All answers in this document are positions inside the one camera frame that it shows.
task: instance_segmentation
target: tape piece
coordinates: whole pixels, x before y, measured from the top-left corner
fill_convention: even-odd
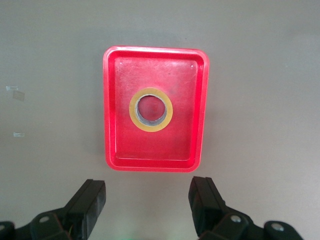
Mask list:
[[[14,91],[14,90],[19,90],[18,86],[6,86],[5,89],[7,91]]]
[[[24,132],[14,132],[13,136],[16,138],[23,138],[25,136]]]
[[[25,93],[22,91],[14,90],[13,91],[13,98],[24,102],[25,101]]]
[[[144,119],[138,110],[138,103],[140,99],[146,96],[154,96],[160,99],[165,106],[164,114],[155,121]],[[170,123],[173,116],[173,106],[170,98],[163,91],[153,87],[147,87],[133,95],[129,104],[129,114],[132,122],[139,129],[146,132],[157,132],[164,129]]]

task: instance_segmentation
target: yellow tape roll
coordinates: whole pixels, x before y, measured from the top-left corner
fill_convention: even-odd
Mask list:
[[[146,96],[154,96],[160,99],[165,107],[163,115],[154,121],[143,118],[138,109],[139,101]],[[161,90],[147,87],[138,91],[133,95],[129,104],[129,113],[132,122],[141,130],[146,132],[157,132],[164,129],[171,121],[173,115],[173,107],[169,97]]]

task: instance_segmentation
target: bolt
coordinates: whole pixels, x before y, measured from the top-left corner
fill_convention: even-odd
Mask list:
[[[272,224],[271,224],[271,227],[272,227],[274,230],[280,231],[280,232],[283,232],[283,231],[285,230],[285,228],[284,228],[281,224],[279,224],[279,223],[277,223],[277,222],[272,223]]]
[[[49,220],[48,216],[43,216],[42,218],[40,218],[39,223],[45,223],[48,220]]]
[[[231,216],[231,220],[234,223],[240,223],[241,222],[241,218],[239,216],[237,216],[237,215],[232,215]]]

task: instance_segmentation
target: red rectangular tray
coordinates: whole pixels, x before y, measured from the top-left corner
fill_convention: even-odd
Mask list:
[[[197,49],[113,46],[103,56],[106,162],[191,172],[200,164],[209,59]]]

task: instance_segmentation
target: gray table surface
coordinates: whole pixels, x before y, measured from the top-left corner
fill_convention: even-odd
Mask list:
[[[319,239],[319,12],[318,0],[2,0],[0,219],[23,226],[90,178],[107,192],[91,240],[195,240],[188,190],[202,176],[258,226],[280,220]],[[102,57],[113,45],[208,54],[196,171],[107,166]]]

